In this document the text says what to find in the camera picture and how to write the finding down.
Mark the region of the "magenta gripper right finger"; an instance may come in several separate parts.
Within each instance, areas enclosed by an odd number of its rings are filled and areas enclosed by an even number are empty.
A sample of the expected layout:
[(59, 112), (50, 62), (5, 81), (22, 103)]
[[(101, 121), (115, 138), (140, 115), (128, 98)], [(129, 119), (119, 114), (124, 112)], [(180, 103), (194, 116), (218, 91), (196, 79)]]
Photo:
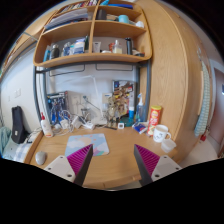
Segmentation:
[(181, 167), (168, 155), (158, 156), (137, 144), (134, 145), (134, 156), (141, 175), (142, 186), (181, 170)]

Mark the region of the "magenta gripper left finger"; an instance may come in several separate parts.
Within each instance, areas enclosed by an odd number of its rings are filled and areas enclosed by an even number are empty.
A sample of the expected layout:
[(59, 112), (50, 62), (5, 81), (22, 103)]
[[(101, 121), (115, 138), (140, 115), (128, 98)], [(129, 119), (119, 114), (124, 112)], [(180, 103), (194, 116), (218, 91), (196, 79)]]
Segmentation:
[(82, 186), (93, 156), (93, 145), (87, 145), (69, 156), (59, 155), (44, 168), (56, 176)]

